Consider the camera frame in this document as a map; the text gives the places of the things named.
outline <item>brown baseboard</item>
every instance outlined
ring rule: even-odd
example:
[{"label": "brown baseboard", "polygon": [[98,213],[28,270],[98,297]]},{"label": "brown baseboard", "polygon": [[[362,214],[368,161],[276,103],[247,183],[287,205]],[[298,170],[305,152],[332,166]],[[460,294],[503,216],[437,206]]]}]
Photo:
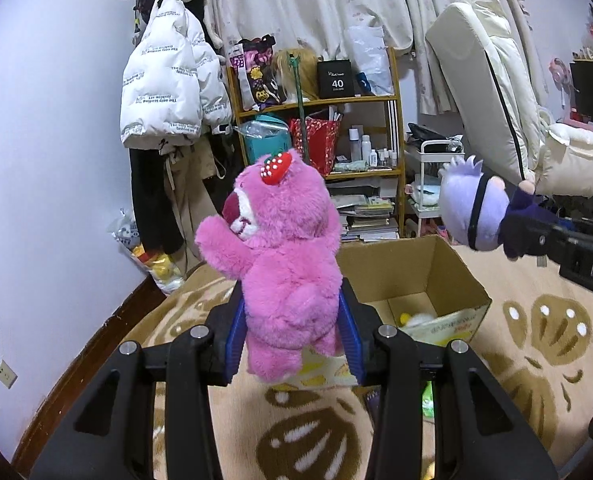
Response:
[{"label": "brown baseboard", "polygon": [[136,324],[153,311],[165,296],[148,276],[98,330],[54,386],[23,434],[12,466],[27,477],[62,416],[81,394],[100,366]]}]

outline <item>pink fan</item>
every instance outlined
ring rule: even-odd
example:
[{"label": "pink fan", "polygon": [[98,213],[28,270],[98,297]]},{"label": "pink fan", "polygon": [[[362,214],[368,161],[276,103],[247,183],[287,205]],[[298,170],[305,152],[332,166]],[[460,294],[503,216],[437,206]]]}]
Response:
[{"label": "pink fan", "polygon": [[561,108],[565,108],[565,88],[572,86],[573,78],[567,65],[558,57],[550,62],[550,73],[555,80],[557,88],[561,91]]}]

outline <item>plush toy's head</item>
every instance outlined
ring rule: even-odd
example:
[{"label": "plush toy's head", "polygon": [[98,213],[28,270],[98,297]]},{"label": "plush toy's head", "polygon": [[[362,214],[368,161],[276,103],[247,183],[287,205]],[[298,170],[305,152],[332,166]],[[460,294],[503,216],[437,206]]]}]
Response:
[{"label": "plush toy's head", "polygon": [[[452,237],[466,246],[469,245],[468,228],[475,197],[483,176],[482,165],[482,160],[475,164],[474,156],[467,160],[453,158],[452,162],[445,164],[441,170],[441,217]],[[481,203],[475,241],[477,250],[493,251],[499,246],[499,227],[509,203],[504,181],[497,176],[492,177],[485,186]]]},{"label": "plush toy's head", "polygon": [[331,200],[323,178],[296,150],[264,156],[247,167],[225,201],[223,216],[246,245],[276,247],[321,236]]}]

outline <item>black box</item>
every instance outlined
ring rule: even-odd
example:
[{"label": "black box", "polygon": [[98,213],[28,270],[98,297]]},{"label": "black box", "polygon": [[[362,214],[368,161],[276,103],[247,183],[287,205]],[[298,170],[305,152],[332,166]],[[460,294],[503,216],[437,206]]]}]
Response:
[{"label": "black box", "polygon": [[318,62],[317,76],[321,99],[354,97],[354,75],[349,59]]}]

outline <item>white wall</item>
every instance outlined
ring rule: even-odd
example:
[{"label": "white wall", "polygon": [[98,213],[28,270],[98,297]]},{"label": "white wall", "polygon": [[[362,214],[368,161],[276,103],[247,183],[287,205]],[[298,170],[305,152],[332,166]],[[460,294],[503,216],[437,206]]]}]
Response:
[{"label": "white wall", "polygon": [[119,140],[133,0],[0,0],[0,449],[143,280],[106,227],[130,207]]},{"label": "white wall", "polygon": [[561,93],[547,67],[555,57],[569,65],[573,51],[581,49],[588,35],[590,0],[526,0],[525,6],[548,83],[547,107],[558,119],[563,115]]}]

